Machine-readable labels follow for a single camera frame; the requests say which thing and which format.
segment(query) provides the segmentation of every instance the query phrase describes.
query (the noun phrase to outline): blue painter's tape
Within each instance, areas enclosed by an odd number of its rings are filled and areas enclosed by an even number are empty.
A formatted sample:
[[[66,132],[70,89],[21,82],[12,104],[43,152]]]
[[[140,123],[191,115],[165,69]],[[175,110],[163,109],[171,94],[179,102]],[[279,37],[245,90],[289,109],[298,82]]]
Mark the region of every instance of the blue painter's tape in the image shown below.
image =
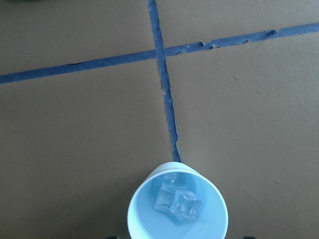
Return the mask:
[[[251,34],[239,35],[216,39],[207,43],[195,42],[186,45],[173,46],[165,49],[166,56],[173,56],[179,53],[191,53],[196,51],[210,50],[218,47],[227,47],[233,45],[245,44],[248,42],[264,41],[268,39],[275,39],[280,37],[295,36],[301,34],[307,34],[312,32],[319,32],[319,23],[293,26],[282,28],[279,31],[268,30]]]
[[[181,162],[180,154],[177,147],[178,134],[176,129],[173,98],[170,92],[169,74],[167,71],[164,43],[160,30],[159,12],[155,0],[149,0],[149,13],[151,17],[152,31],[159,65],[159,75],[161,79],[161,85],[164,90],[163,97],[168,123],[168,131],[171,138],[173,160],[175,162]]]
[[[95,69],[100,67],[121,65],[125,63],[137,62],[137,61],[145,61],[145,60],[155,59],[155,58],[156,58],[155,50],[150,50],[150,51],[137,52],[137,53],[127,54],[127,55],[113,56],[113,57],[108,57],[103,59],[85,61],[85,62],[76,63],[76,64],[52,66],[47,68],[1,75],[0,84],[29,80],[29,79],[45,77],[45,76],[54,76],[54,75],[77,72],[77,71],[90,70],[90,69]]]

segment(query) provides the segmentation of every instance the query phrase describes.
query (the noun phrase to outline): light blue cup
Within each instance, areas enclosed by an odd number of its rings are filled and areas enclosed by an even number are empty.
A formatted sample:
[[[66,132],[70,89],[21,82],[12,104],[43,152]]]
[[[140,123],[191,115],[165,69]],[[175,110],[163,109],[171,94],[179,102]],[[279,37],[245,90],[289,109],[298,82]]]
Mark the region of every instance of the light blue cup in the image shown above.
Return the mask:
[[[153,209],[157,181],[166,173],[187,173],[191,189],[203,203],[192,223],[170,219]],[[183,163],[168,162],[157,167],[136,190],[128,210],[132,239],[224,239],[228,226],[225,201],[205,177]]]

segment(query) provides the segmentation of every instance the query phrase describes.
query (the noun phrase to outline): plastic cup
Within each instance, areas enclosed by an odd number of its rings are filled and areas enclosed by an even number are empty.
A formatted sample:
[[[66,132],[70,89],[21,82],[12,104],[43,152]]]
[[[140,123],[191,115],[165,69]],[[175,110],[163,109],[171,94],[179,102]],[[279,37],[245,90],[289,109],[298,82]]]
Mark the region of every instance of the plastic cup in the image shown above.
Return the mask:
[[[158,180],[172,172],[187,173],[192,191],[203,201],[194,222],[172,220],[153,208]],[[224,239],[227,226],[227,208],[218,189],[198,172],[178,162],[157,167],[136,190],[128,209],[128,228],[132,239]]]

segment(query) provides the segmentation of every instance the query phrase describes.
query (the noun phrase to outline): ice cube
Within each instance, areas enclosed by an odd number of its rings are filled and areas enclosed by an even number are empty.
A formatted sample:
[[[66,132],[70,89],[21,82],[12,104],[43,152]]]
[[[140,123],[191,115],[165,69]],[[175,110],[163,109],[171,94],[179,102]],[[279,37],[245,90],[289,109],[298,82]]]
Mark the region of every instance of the ice cube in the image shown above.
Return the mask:
[[[175,189],[162,186],[154,202],[154,209],[170,214],[170,207],[175,199]]]
[[[202,201],[192,191],[176,189],[170,212],[182,222],[196,220]]]
[[[187,174],[180,172],[167,173],[164,175],[163,185],[166,187],[186,189]]]

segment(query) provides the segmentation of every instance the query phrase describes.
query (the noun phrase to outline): cup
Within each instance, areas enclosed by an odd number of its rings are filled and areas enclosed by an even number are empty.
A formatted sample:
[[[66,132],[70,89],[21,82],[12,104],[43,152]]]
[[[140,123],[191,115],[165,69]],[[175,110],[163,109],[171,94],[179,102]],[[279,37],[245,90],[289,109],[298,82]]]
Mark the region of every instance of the cup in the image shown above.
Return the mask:
[[[202,200],[194,222],[179,222],[153,208],[161,177],[177,172],[187,174],[188,188]],[[157,167],[136,190],[127,220],[132,239],[224,239],[228,213],[222,195],[208,179],[183,163],[168,162]]]

